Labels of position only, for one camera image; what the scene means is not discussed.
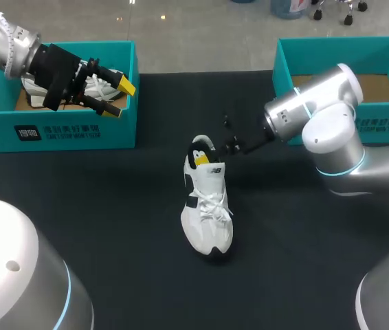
white sneaker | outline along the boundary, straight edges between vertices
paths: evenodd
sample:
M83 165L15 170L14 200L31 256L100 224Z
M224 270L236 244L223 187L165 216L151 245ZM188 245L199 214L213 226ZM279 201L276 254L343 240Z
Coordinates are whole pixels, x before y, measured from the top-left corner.
M233 239L233 224L225 187L225 163L213 162L213 143L194 138L184 164L187 202L182 228L192 247L205 255L225 254Z
M80 69L82 65L87 65L87 61L82 60L78 68ZM22 85L27 92L28 104L33 108L43 108L43 101L45 100L47 90L36 85L34 77L22 78ZM121 91L113 88L107 81L97 78L94 74L92 77L86 78L85 95L91 96L99 101L110 102L120 98L123 94Z

blue bottle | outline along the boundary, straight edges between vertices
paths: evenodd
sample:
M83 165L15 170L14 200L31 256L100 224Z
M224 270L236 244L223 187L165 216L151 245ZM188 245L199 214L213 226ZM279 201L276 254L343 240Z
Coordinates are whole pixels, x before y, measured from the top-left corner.
M307 12L310 0L271 0L271 12L282 19L299 19Z

shoe tongue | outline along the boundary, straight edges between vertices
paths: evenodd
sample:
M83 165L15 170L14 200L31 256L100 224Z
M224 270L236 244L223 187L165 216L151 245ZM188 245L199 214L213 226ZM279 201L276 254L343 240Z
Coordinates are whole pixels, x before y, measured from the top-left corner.
M196 169L197 188L205 195L223 194L225 163L201 164Z

white robotic arm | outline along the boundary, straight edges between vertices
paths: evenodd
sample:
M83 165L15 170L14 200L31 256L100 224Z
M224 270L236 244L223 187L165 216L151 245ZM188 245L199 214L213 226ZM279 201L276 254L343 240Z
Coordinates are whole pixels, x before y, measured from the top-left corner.
M0 201L0 330L93 330L80 280L20 210Z
M54 111L62 100L89 107L101 115L105 111L119 117L120 109L85 95L86 78L96 75L119 91L133 96L135 87L125 74L111 71L90 58L80 58L56 46L41 43L37 33L9 23L0 13L0 70L7 78L31 75L36 85L47 90L43 106Z
M363 146L353 114L363 101L354 73L343 64L265 105L256 120L243 111L227 118L234 137L223 153L250 152L270 141L302 133L318 172L343 195L389 193L389 146Z

logo on box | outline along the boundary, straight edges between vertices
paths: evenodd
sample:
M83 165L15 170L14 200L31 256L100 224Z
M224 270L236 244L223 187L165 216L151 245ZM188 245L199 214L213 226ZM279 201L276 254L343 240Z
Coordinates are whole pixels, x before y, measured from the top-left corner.
M36 125L16 125L14 127L20 141L40 141L42 137Z

